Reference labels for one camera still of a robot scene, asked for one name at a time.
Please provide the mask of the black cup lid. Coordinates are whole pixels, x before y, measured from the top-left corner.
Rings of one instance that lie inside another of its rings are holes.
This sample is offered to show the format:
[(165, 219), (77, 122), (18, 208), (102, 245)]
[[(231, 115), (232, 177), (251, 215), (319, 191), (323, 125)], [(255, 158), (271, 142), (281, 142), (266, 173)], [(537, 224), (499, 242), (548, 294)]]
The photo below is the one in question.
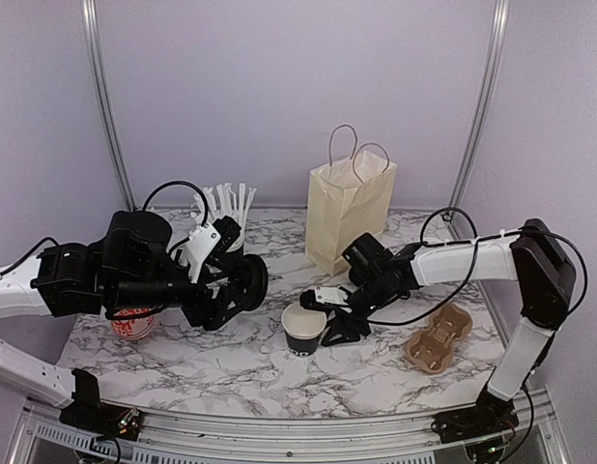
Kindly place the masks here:
[(253, 311), (264, 301), (269, 288), (265, 261), (256, 254), (244, 255), (230, 276), (232, 300), (242, 311)]

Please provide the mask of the black paper coffee cup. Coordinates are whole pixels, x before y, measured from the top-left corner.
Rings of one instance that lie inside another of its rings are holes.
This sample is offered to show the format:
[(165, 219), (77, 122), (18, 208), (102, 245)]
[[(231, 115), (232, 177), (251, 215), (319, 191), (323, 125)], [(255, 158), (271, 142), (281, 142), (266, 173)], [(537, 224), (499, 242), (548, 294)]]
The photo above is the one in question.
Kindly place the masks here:
[(290, 352), (305, 358), (317, 350), (320, 336), (327, 326), (327, 316), (322, 311), (305, 309), (299, 303), (293, 303), (284, 309), (281, 324)]

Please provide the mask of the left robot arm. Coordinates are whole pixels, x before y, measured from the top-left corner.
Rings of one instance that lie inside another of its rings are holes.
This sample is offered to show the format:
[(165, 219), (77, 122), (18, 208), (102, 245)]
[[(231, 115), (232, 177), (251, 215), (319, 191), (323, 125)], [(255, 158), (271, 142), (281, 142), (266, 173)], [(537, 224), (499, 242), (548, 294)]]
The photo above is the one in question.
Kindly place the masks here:
[(229, 216), (204, 217), (172, 244), (169, 222), (142, 208), (116, 212), (105, 236), (89, 245), (45, 237), (0, 269), (0, 319), (102, 314), (123, 322), (178, 307), (191, 326), (216, 330), (266, 293), (259, 257), (225, 256), (240, 232)]

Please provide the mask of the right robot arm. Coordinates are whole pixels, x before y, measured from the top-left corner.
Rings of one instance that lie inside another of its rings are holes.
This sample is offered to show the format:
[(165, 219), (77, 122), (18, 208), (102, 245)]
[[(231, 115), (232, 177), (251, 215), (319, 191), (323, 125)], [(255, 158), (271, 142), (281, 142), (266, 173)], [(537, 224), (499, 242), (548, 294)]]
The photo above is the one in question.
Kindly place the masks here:
[(444, 329), (442, 310), (476, 287), (504, 352), (472, 404), (438, 413), (435, 423), (438, 431), (487, 433), (513, 417), (515, 396), (585, 300), (589, 276), (579, 248), (540, 218), (490, 235), (468, 230), (468, 238), (439, 242), (421, 233), (397, 251), (364, 233), (343, 253), (348, 287), (319, 286), (300, 304), (331, 317), (328, 345), (359, 341), (376, 327), (425, 323), (453, 351), (462, 332)]

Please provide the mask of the black cup holding straws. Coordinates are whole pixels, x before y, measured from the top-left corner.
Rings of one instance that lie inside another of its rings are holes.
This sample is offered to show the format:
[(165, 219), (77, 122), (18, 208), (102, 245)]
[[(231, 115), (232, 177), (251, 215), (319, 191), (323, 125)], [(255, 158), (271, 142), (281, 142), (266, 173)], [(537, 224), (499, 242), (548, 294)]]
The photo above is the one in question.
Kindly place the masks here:
[(243, 244), (244, 244), (244, 232), (241, 232), (239, 237), (228, 247), (227, 252), (228, 253), (235, 252), (235, 251), (239, 250), (240, 248), (242, 248)]

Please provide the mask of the white wrapped straws bundle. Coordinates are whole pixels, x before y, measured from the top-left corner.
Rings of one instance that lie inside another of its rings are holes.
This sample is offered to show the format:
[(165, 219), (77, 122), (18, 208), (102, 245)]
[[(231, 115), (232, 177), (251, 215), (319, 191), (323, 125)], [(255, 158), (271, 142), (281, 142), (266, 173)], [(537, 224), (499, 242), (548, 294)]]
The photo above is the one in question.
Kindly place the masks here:
[(234, 191), (231, 183), (219, 184), (215, 187), (202, 188), (203, 194), (194, 194), (190, 216), (197, 224), (204, 219), (204, 207), (209, 207), (206, 223), (213, 223), (226, 216), (232, 218), (245, 230), (246, 222), (257, 189), (248, 187), (246, 183), (239, 183)]

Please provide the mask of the brown cardboard cup carrier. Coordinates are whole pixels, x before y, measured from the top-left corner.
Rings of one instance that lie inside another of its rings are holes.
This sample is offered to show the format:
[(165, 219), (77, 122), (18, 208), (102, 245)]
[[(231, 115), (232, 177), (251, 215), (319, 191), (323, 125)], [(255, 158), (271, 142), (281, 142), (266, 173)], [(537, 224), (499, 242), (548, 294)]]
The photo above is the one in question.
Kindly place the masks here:
[(445, 304), (405, 343), (404, 352), (422, 372), (440, 374), (451, 365), (457, 345), (467, 338), (472, 325), (468, 312), (456, 304)]

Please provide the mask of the cream paper bag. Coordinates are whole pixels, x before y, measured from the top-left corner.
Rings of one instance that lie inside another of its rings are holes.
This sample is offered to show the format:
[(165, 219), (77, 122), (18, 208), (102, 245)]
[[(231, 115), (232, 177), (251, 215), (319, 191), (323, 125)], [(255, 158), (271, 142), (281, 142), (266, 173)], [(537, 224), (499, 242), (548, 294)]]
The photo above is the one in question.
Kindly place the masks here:
[(305, 254), (321, 271), (339, 275), (348, 268), (343, 251), (361, 234), (383, 233), (394, 189), (397, 164), (387, 150), (378, 156), (369, 149), (376, 142), (358, 143), (355, 128), (350, 155), (314, 168), (309, 174)]

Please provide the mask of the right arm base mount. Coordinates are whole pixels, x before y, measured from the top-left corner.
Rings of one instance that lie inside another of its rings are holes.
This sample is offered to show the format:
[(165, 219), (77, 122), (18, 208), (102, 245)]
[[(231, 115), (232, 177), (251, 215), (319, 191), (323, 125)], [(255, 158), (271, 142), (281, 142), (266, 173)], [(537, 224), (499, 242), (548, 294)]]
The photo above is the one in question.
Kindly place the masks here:
[(519, 425), (514, 396), (496, 394), (485, 385), (471, 406), (435, 414), (431, 430), (443, 444), (514, 430)]

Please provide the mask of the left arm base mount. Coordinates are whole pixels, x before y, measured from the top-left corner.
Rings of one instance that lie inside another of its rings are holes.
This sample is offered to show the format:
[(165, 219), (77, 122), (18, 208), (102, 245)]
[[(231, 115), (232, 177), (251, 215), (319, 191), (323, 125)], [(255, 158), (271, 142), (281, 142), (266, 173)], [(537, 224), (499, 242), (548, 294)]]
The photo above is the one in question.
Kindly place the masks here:
[(61, 409), (60, 423), (135, 442), (143, 419), (141, 411), (103, 402), (99, 381), (93, 374), (79, 368), (73, 369), (71, 374), (74, 377), (71, 404)]

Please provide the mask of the front aluminium rail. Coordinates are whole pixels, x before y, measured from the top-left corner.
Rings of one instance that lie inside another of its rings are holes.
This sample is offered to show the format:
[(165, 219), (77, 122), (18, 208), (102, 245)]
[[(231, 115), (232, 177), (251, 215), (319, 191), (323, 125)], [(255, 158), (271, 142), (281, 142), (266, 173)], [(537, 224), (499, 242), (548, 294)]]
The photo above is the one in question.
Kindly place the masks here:
[(134, 440), (101, 441), (28, 400), (9, 463), (568, 463), (545, 391), (520, 394), (515, 426), (453, 430), (450, 409), (346, 419), (264, 419), (141, 411)]

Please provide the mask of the left aluminium frame post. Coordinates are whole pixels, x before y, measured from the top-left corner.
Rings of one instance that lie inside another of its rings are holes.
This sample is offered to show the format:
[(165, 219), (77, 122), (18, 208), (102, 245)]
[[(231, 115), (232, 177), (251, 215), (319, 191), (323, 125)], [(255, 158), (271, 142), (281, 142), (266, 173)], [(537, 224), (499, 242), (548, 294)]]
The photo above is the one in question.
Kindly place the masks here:
[(128, 210), (137, 208), (135, 196), (128, 178), (128, 171), (113, 114), (110, 92), (103, 63), (100, 29), (98, 22), (97, 2), (83, 0), (81, 2), (85, 39), (88, 47), (89, 61), (93, 84), (109, 157), (115, 173), (119, 192)]

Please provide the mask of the aluminium frame post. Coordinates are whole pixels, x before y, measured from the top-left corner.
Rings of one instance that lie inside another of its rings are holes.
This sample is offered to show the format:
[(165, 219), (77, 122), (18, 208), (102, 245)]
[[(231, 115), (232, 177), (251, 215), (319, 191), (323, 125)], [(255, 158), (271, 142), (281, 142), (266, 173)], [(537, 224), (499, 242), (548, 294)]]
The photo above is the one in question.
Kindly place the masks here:
[(137, 208), (135, 196), (128, 178), (128, 171), (113, 114), (110, 92), (103, 63), (100, 29), (98, 22), (97, 2), (83, 0), (81, 2), (85, 39), (88, 47), (89, 61), (93, 84), (109, 157), (115, 173), (119, 192), (128, 210)]
[(485, 123), (498, 82), (498, 72), (504, 50), (505, 36), (510, 15), (511, 2), (494, 2), (492, 26), (488, 40), (485, 63), (479, 82), (479, 89), (473, 110), (469, 135), (458, 173), (451, 191), (448, 205), (459, 208), (467, 192), (472, 170), (478, 159), (479, 146)]

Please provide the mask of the right aluminium frame post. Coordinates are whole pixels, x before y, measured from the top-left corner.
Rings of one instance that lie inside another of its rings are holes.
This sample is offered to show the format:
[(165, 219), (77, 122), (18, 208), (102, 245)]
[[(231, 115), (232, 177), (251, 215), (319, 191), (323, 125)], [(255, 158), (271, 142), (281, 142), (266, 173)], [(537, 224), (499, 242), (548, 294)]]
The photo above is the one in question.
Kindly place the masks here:
[(498, 72), (504, 50), (505, 36), (510, 15), (511, 2), (494, 2), (492, 26), (488, 40), (485, 63), (479, 82), (479, 89), (473, 110), (469, 135), (458, 173), (451, 191), (448, 205), (459, 208), (467, 192), (472, 170), (478, 159), (479, 146), (485, 123), (498, 82)]

